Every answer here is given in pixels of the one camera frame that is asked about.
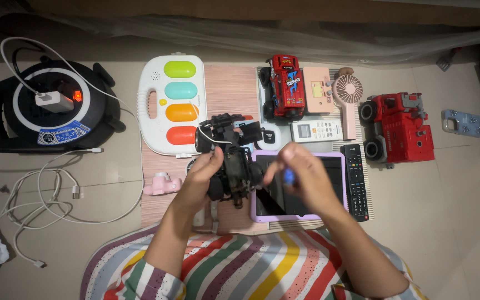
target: red toy car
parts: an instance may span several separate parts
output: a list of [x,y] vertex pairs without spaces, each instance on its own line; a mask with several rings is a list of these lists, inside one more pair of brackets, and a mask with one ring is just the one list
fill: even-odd
[[371,96],[359,109],[365,123],[374,123],[375,139],[364,142],[364,153],[371,161],[394,163],[435,159],[431,126],[424,125],[421,93]]
[[302,119],[305,93],[298,58],[276,54],[266,62],[271,67],[264,67],[259,72],[262,85],[270,87],[271,84],[270,97],[264,103],[264,118],[290,121]]

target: pink toy camera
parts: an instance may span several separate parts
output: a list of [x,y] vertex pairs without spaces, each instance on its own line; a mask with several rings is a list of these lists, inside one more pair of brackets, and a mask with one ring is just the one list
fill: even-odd
[[181,178],[170,180],[168,172],[155,173],[153,183],[143,188],[143,193],[150,196],[162,195],[177,192],[181,189],[183,182]]

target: purple tablet case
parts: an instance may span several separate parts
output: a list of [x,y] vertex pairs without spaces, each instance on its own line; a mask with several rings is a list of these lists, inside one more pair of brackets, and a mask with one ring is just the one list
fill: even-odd
[[[268,151],[268,150],[255,150],[251,154],[253,161],[257,161],[257,155],[277,155],[277,151]],[[346,192],[346,158],[340,152],[327,152],[327,153],[313,153],[317,157],[336,157],[340,158],[342,162],[342,195],[343,195],[343,206],[347,208],[347,192]],[[318,215],[304,215],[302,217],[298,215],[284,215],[284,216],[257,216],[257,195],[256,192],[251,193],[251,219],[257,223],[264,222],[276,222],[276,221],[302,221],[302,220],[319,220]]]

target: tile floor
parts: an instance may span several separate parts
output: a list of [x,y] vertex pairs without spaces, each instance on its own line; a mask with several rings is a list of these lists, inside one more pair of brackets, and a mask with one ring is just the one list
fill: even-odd
[[[116,94],[135,107],[134,93],[145,63],[175,51],[193,53],[207,65],[258,66],[261,54],[187,47],[136,37],[100,39],[75,28],[43,21],[44,26],[22,20],[15,35],[36,38],[65,56],[91,66],[100,62],[116,80]],[[60,37],[71,38],[64,43]],[[35,63],[23,54],[20,68]],[[320,65],[304,62],[303,65]],[[440,111],[454,108],[480,114],[480,85],[475,63],[455,64],[448,72],[435,65],[405,65],[382,69],[355,67],[365,96],[387,92],[421,92],[429,113],[436,160],[401,164],[394,170],[370,166],[376,219],[362,223],[372,237],[400,254],[413,271],[416,283],[430,299],[480,299],[480,139],[442,131]],[[0,80],[11,75],[0,58]],[[62,159],[83,187],[81,200],[73,201],[77,217],[106,220],[129,208],[140,189],[140,158],[136,125],[122,112],[127,125],[114,134],[101,154]],[[41,167],[51,155],[0,154],[0,188],[12,186],[28,170]],[[63,179],[59,199],[69,199],[71,182]],[[52,178],[41,187],[50,194]],[[28,181],[19,202],[36,200],[35,184]],[[0,208],[7,194],[0,192]],[[52,220],[41,216],[34,224]],[[12,254],[0,269],[0,299],[76,299],[84,265],[104,242],[139,228],[139,207],[120,221],[102,225],[58,222],[48,229],[20,235],[20,249],[47,262],[37,269]],[[1,223],[4,238],[12,239],[16,227]]]

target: striped clothing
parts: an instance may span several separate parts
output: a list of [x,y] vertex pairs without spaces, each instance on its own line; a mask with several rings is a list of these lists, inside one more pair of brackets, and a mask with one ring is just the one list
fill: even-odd
[[[158,223],[101,247],[89,260],[81,300],[364,299],[352,292],[327,230],[246,236],[192,234],[178,279],[143,260]],[[405,262],[378,244],[410,281],[390,299],[427,299]]]

